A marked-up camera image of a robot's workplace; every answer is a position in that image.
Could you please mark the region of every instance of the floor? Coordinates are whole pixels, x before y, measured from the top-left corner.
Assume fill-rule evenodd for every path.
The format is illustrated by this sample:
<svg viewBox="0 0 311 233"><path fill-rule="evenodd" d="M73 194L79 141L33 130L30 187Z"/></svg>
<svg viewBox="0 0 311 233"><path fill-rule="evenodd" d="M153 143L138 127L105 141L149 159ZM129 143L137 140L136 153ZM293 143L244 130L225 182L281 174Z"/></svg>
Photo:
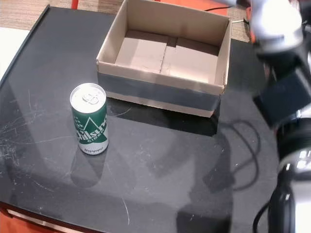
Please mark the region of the floor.
<svg viewBox="0 0 311 233"><path fill-rule="evenodd" d="M121 3L122 0L79 0L78 9L116 14ZM30 30L47 4L70 8L71 0L1 0L0 27ZM243 8L230 8L228 15L235 21L246 13ZM233 39L249 42L248 35L248 26L243 22L233 24Z"/></svg>

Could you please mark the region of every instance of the red object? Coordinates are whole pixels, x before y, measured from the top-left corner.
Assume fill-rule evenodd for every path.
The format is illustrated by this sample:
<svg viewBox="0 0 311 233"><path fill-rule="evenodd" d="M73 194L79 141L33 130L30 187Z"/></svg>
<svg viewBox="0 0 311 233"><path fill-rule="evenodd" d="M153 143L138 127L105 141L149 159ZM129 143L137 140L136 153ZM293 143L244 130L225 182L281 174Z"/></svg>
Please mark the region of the red object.
<svg viewBox="0 0 311 233"><path fill-rule="evenodd" d="M79 2L79 0L72 0L72 2L71 2L71 8L72 9L78 9L78 2Z"/></svg>
<svg viewBox="0 0 311 233"><path fill-rule="evenodd" d="M226 7L226 5L212 1L212 0L156 0L156 1L180 5L180 6L186 6L186 7L194 8L197 10L207 10L207 9L216 8L216 7ZM223 16L227 15L227 9L215 9L210 12L223 15Z"/></svg>
<svg viewBox="0 0 311 233"><path fill-rule="evenodd" d="M53 229L47 229L18 218L9 218L0 213L1 233L57 233Z"/></svg>

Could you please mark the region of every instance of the black cable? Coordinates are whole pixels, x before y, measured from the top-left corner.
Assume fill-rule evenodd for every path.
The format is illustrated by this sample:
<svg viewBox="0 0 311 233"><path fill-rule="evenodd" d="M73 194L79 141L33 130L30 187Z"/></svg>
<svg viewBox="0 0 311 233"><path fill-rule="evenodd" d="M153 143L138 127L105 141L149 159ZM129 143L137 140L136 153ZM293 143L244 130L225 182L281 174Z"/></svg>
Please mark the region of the black cable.
<svg viewBox="0 0 311 233"><path fill-rule="evenodd" d="M256 214L256 217L254 218L254 222L253 222L253 233L258 233L257 227L258 227L259 220L262 214L266 211L266 209L268 209L268 207L269 207L269 202L265 203L264 206L262 206L262 208Z"/></svg>
<svg viewBox="0 0 311 233"><path fill-rule="evenodd" d="M204 11L212 11L212 10L218 10L218 9L227 9L230 8L231 6L222 6L222 7L215 7L215 8L210 8Z"/></svg>

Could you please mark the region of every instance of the aluminum can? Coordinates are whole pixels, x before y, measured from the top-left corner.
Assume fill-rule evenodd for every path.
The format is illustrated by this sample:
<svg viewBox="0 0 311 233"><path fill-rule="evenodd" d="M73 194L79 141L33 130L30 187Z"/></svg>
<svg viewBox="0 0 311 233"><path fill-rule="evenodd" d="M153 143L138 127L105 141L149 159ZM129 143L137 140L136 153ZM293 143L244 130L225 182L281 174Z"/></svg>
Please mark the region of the aluminum can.
<svg viewBox="0 0 311 233"><path fill-rule="evenodd" d="M108 146L106 93L94 83L77 86L70 94L74 126L80 149L99 154Z"/></svg>

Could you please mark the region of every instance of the cardboard box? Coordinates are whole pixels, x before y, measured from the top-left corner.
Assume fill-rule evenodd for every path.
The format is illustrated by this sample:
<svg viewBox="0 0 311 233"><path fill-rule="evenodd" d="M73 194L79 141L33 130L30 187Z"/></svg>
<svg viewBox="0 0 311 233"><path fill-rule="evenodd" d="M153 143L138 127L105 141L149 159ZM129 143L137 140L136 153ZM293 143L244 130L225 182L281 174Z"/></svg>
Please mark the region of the cardboard box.
<svg viewBox="0 0 311 233"><path fill-rule="evenodd" d="M112 98L210 117L227 84L228 17L125 0L97 56Z"/></svg>

